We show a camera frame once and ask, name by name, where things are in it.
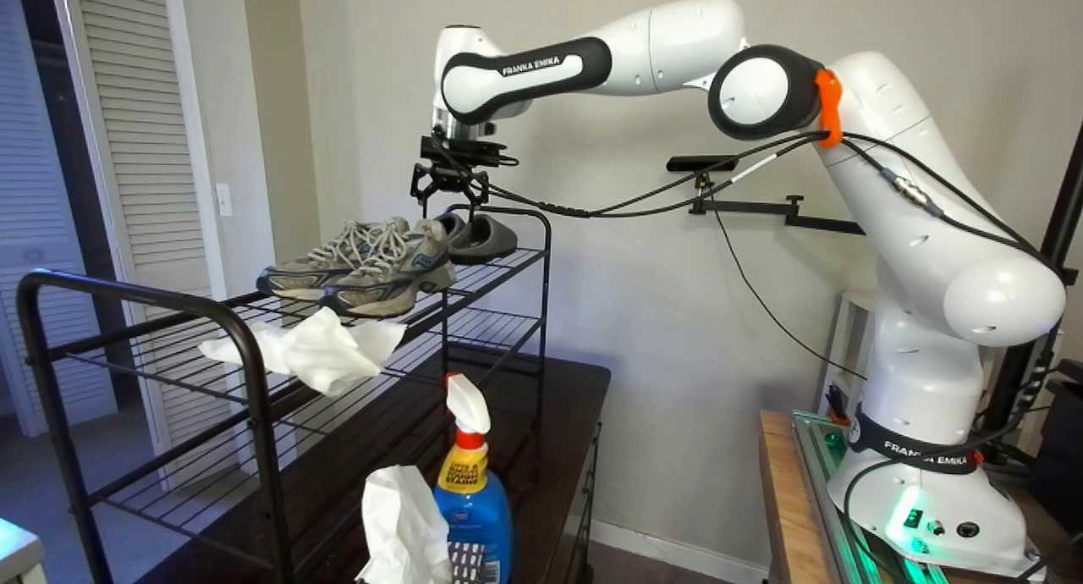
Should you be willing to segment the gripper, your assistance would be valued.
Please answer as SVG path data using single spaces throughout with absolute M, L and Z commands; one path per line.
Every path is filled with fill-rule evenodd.
M 438 193 L 445 193 L 449 185 L 457 185 L 468 202 L 469 209 L 480 209 L 490 200 L 487 171 L 453 167 L 444 163 L 415 164 L 412 172 L 410 197 L 421 206 L 421 217 L 429 218 L 429 200 Z

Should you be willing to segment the grey running sneaker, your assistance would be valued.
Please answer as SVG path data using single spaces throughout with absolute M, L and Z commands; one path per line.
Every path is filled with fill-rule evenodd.
M 421 293 L 442 293 L 455 282 L 448 232 L 438 220 L 420 220 L 384 229 L 356 269 L 324 288 L 319 306 L 340 317 L 401 317 Z
M 348 221 L 332 241 L 293 260 L 263 268 L 256 277 L 256 291 L 298 301 L 317 301 L 325 287 L 344 278 L 371 257 L 384 234 L 401 234 L 409 228 L 410 222 L 402 217 L 375 223 Z

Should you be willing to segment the white crumpled cloth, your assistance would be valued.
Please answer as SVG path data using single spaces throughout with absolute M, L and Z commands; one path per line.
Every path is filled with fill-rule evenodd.
M 329 307 L 321 307 L 291 328 L 268 322 L 248 326 L 268 372 L 295 377 L 328 398 L 382 375 L 407 328 L 379 319 L 348 327 Z

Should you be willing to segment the black metal shoe rack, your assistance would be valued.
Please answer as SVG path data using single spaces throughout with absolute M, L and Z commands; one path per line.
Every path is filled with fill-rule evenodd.
M 116 584 L 97 522 L 108 507 L 181 538 L 136 584 L 353 584 L 367 551 L 360 518 L 365 477 L 395 460 L 438 471 L 451 445 L 443 375 L 471 366 L 481 388 L 508 382 L 514 408 L 500 414 L 499 473 L 512 502 L 537 480 L 552 223 L 516 207 L 484 207 L 499 220 L 542 225 L 537 247 L 458 267 L 445 291 L 422 295 L 383 369 L 322 395 L 268 367 L 255 325 L 295 330 L 313 302 L 261 293 L 213 301 L 197 295 L 35 269 L 15 290 L 25 361 L 42 399 L 91 584 Z M 222 408 L 204 429 L 108 482 L 88 483 L 58 387 L 62 364 L 122 372 Z

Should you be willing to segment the white louvered door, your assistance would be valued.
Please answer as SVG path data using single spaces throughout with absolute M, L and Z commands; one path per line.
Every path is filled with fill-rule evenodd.
M 166 0 L 58 0 L 62 28 L 84 95 L 97 190 L 106 203 L 118 280 L 212 297 L 200 197 L 190 158 Z M 213 324 L 187 322 L 133 343 L 136 369 L 210 381 L 198 350 Z M 157 379 L 140 380 L 155 453 L 179 446 L 227 417 L 229 403 Z M 158 470 L 164 491 L 192 486 L 233 463 L 232 450 L 196 450 Z
M 22 2 L 0 0 L 0 363 L 27 437 L 47 432 L 16 299 L 37 268 L 81 274 L 84 260 Z M 39 298 L 50 345 L 97 334 L 91 295 L 43 288 Z M 54 367 L 70 425 L 116 413 L 108 372 L 69 360 Z

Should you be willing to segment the blue spray bottle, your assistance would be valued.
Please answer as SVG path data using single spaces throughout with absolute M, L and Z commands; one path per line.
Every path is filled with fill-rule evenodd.
M 455 579 L 464 584 L 509 584 L 514 527 L 503 480 L 490 469 L 487 401 L 461 372 L 449 373 L 445 386 L 455 440 L 433 494 L 448 523 L 453 568 L 461 569 Z

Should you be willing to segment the white crumpled paper towel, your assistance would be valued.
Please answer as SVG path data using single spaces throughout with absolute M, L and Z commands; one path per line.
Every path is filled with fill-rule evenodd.
M 357 584 L 452 584 L 448 523 L 417 467 L 371 472 L 360 514 L 369 558 Z

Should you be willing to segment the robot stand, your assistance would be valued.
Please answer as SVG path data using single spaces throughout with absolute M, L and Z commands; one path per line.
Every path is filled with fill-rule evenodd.
M 849 577 L 869 584 L 893 584 L 888 576 L 869 574 L 866 566 L 854 564 L 856 554 L 844 538 L 825 525 L 820 493 L 810 481 L 800 452 L 800 434 L 794 430 L 793 414 L 761 411 L 761 479 L 771 544 L 769 584 L 850 584 Z M 1071 535 L 1026 490 L 1025 479 L 993 468 L 993 480 L 1025 511 L 1030 537 L 1042 556 L 1066 544 Z M 943 584 L 1006 584 L 990 574 L 947 569 Z M 864 584 L 854 580 L 854 584 Z M 1053 557 L 1048 584 L 1083 584 L 1083 544 Z

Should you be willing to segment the white furniture corner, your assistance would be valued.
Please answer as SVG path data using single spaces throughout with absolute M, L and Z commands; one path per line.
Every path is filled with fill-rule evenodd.
M 49 584 L 38 535 L 0 518 L 0 584 Z

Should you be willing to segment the black stand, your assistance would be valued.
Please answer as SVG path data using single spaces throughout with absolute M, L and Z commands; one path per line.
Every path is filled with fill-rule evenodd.
M 1066 267 L 1066 260 L 1083 217 L 1083 120 L 1080 121 L 1075 143 L 1067 164 L 1056 202 L 1046 225 L 1041 254 L 1048 257 L 1059 271 L 1066 273 L 1066 284 L 1075 282 L 1078 272 Z M 1055 348 L 1060 324 L 1043 337 L 1006 349 L 999 361 L 999 375 L 987 400 L 982 428 L 995 431 L 1007 426 L 1029 410 L 1029 404 L 1040 393 L 1041 382 L 1053 369 Z

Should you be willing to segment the black box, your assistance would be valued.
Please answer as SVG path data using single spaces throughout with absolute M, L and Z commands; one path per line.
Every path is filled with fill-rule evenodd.
M 1062 360 L 1058 372 L 1029 490 L 1067 533 L 1077 533 L 1083 530 L 1083 361 Z

